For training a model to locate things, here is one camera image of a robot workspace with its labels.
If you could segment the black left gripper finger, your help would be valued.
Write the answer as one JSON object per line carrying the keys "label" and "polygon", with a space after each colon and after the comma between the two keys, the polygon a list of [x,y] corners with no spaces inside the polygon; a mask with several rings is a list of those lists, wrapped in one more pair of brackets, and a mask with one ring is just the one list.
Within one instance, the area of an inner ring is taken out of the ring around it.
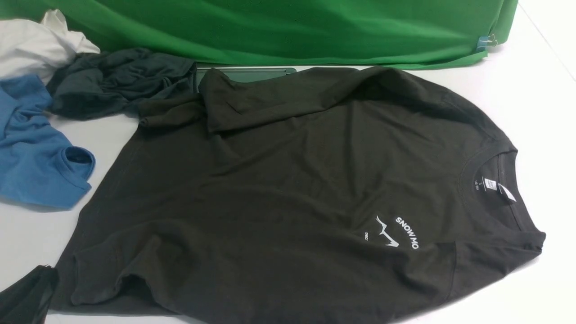
{"label": "black left gripper finger", "polygon": [[37,266],[0,293],[2,324],[43,324],[59,275],[51,266]]}

